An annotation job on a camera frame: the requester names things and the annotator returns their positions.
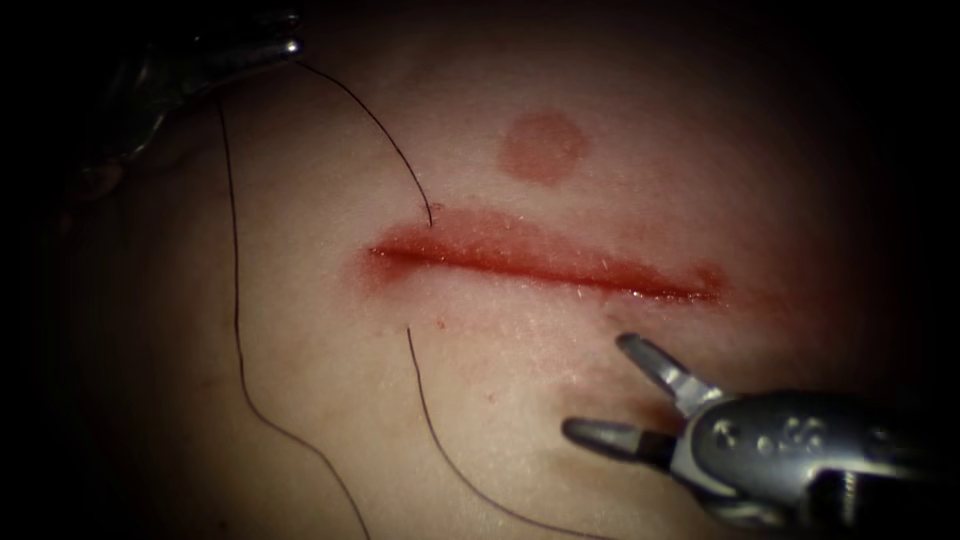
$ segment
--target black suture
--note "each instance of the black suture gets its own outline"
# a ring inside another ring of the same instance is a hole
[[[353,513],[357,517],[357,521],[360,522],[360,527],[363,529],[364,538],[370,540],[370,532],[367,530],[367,524],[363,521],[363,516],[360,514],[360,508],[357,507],[357,503],[350,494],[350,490],[347,489],[346,483],[344,483],[343,479],[340,478],[340,475],[337,474],[337,470],[333,467],[333,464],[330,462],[330,460],[327,459],[327,456],[317,447],[311,445],[304,439],[294,435],[290,431],[287,431],[286,429],[267,419],[267,417],[265,417],[263,413],[257,409],[256,405],[253,404],[253,400],[250,399],[250,392],[247,390],[247,377],[243,358],[243,348],[241,347],[240,343],[240,242],[238,241],[237,237],[237,201],[233,191],[233,166],[230,159],[230,142],[227,138],[227,121],[223,114],[223,104],[220,102],[219,96],[215,97],[215,101],[217,103],[217,112],[220,115],[220,130],[223,134],[224,157],[226,158],[227,162],[227,187],[230,193],[230,216],[233,228],[233,331],[237,345],[237,358],[240,362],[240,386],[243,390],[243,397],[247,401],[247,407],[250,408],[257,419],[274,431],[299,444],[303,448],[306,448],[310,452],[313,452],[317,457],[320,458],[324,466],[330,471],[330,474],[332,474],[333,478],[337,481],[337,484],[339,484],[340,489],[343,491],[343,494],[346,495],[347,500],[350,502],[350,506],[353,508]]]
[[[403,155],[403,151],[400,150],[400,147],[397,146],[396,141],[394,141],[393,137],[390,136],[390,133],[387,132],[387,128],[383,127],[383,124],[380,123],[380,120],[373,115],[373,112],[370,109],[368,109],[367,106],[364,105],[362,101],[360,101],[360,98],[358,98],[356,94],[351,92],[350,89],[347,88],[342,82],[334,79],[333,77],[327,75],[326,73],[321,72],[320,70],[317,70],[315,68],[308,66],[307,64],[304,64],[303,62],[297,62],[297,65],[339,86],[341,90],[346,92],[348,96],[350,96],[351,98],[353,98],[354,101],[357,102],[357,105],[360,105],[360,107],[364,110],[364,112],[367,113],[367,116],[369,116],[371,120],[376,122],[377,126],[380,128],[380,131],[383,132],[384,136],[387,137],[387,140],[390,141],[390,144],[393,145],[393,149],[397,151],[397,155],[399,155],[400,159],[403,160],[403,164],[407,166],[407,170],[410,172],[410,177],[413,178],[413,182],[417,184],[417,189],[420,191],[420,198],[423,199],[423,205],[427,208],[427,221],[429,222],[430,226],[433,227],[433,211],[430,209],[430,202],[427,201],[427,194],[424,193],[423,186],[420,185],[420,180],[417,179],[417,174],[413,172],[413,167],[411,167],[410,162],[407,161],[407,156]]]
[[[559,527],[556,525],[550,525],[549,523],[536,521],[533,518],[529,518],[527,516],[524,516],[523,514],[520,514],[519,512],[516,512],[514,510],[511,510],[503,506],[502,504],[491,499],[485,493],[480,491],[480,489],[477,486],[473,485],[473,483],[470,482],[470,480],[466,477],[466,475],[464,475],[463,472],[460,469],[458,469],[457,466],[453,463],[453,460],[450,459],[450,456],[447,455],[447,451],[444,450],[443,445],[440,444],[440,439],[437,437],[437,432],[433,428],[433,421],[430,419],[430,411],[427,410],[427,400],[423,395],[423,381],[420,378],[420,363],[417,362],[417,353],[416,351],[414,351],[414,348],[413,348],[413,337],[411,336],[409,327],[407,327],[407,343],[410,346],[410,359],[413,361],[413,369],[417,375],[417,389],[420,392],[420,405],[423,408],[423,417],[424,419],[426,419],[427,429],[430,431],[430,436],[433,437],[433,444],[437,447],[437,450],[440,452],[440,455],[443,457],[443,460],[447,462],[447,466],[450,467],[450,470],[453,471],[453,474],[455,474],[457,478],[459,478],[460,481],[463,482],[465,486],[467,486],[467,489],[472,491],[473,494],[479,497],[480,500],[482,500],[483,502],[489,504],[490,506],[493,506],[500,512],[503,512],[504,514],[506,514],[507,516],[513,519],[516,519],[522,523],[526,523],[527,525],[540,527],[541,529],[546,529],[548,531],[565,534],[567,536],[575,536],[577,538],[592,538],[594,540],[616,540],[609,536],[601,536],[597,534],[589,534],[589,533],[584,533],[580,531],[574,531],[574,530],[565,529],[563,527]]]

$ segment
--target blood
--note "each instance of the blood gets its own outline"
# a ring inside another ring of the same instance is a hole
[[[544,109],[518,116],[503,139],[499,167],[514,180],[555,186],[570,178],[590,144],[564,113]]]
[[[671,277],[643,261],[580,245],[522,218],[494,210],[444,209],[434,226],[422,222],[386,230],[361,254],[372,292],[425,268],[460,268],[643,295],[673,302],[717,303],[728,289],[715,265],[693,264]]]

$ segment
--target skin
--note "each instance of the skin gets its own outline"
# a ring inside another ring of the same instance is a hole
[[[301,67],[237,83],[220,101],[245,379],[213,99],[171,117],[51,248],[73,359],[52,393],[144,529],[363,538],[352,498],[370,538],[739,538],[670,479],[561,437],[573,415],[679,425],[619,332],[732,391],[890,395],[900,321],[877,298],[896,285],[876,271],[860,170],[791,101],[803,89],[690,21],[591,6],[308,12],[303,62],[360,96],[431,204],[524,216],[670,275],[708,260],[729,293],[678,304],[432,267],[369,294],[357,254],[425,219],[403,162]],[[583,137],[547,181],[504,165],[530,114]]]

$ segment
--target circular mark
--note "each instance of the circular mark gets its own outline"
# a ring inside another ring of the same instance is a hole
[[[500,170],[515,180],[555,186],[570,177],[590,150],[583,131],[553,109],[513,121],[500,150]]]

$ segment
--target skin surface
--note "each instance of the skin surface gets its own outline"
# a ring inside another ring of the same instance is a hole
[[[301,35],[304,64],[396,141],[438,231],[499,212],[548,231],[518,236],[544,258],[556,236],[688,285],[706,265],[716,301],[476,265],[371,289],[358,258],[426,227],[423,198],[363,110],[296,65],[219,94],[235,281],[217,102],[173,115],[55,250],[64,392],[144,528],[741,537],[668,478],[570,445],[561,421],[680,425],[616,350],[628,330],[731,391],[883,395],[896,288],[860,173],[802,85],[688,23],[420,6],[308,11]]]

